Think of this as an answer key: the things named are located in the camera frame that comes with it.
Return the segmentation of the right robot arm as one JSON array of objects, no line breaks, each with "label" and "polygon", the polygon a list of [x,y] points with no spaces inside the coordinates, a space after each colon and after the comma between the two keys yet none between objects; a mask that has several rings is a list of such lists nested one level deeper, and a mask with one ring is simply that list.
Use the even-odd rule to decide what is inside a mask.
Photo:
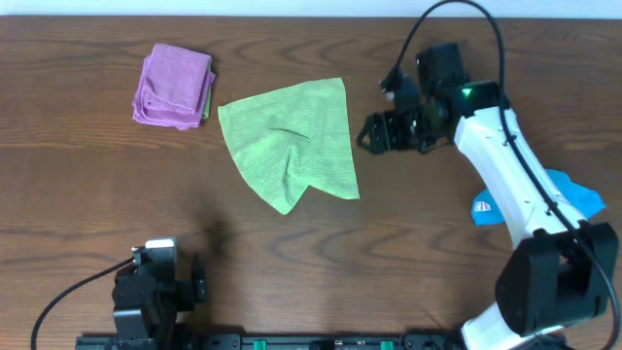
[{"label": "right robot arm", "polygon": [[494,303],[461,326],[457,345],[548,345],[553,332],[616,310],[615,231],[591,224],[554,184],[500,85],[472,81],[453,43],[418,53],[416,66],[416,77],[395,66],[381,82],[394,108],[370,115],[358,144],[376,155],[428,153],[446,138],[484,181],[513,244]]}]

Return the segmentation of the light green microfiber cloth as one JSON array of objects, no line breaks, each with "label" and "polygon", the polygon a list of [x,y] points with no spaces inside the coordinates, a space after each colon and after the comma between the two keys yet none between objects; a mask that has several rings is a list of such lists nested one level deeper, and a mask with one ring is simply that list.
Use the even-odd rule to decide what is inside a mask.
[{"label": "light green microfiber cloth", "polygon": [[282,215],[307,188],[360,197],[340,78],[308,81],[218,108],[231,157],[248,186]]}]

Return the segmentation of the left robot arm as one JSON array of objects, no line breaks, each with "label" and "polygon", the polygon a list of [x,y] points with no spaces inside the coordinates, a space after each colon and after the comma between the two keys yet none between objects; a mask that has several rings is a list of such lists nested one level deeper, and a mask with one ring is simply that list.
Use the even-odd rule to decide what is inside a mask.
[{"label": "left robot arm", "polygon": [[190,278],[176,278],[176,250],[143,249],[132,266],[120,270],[112,291],[117,329],[113,348],[119,350],[200,349],[201,340],[177,316],[207,298],[202,261],[193,257]]}]

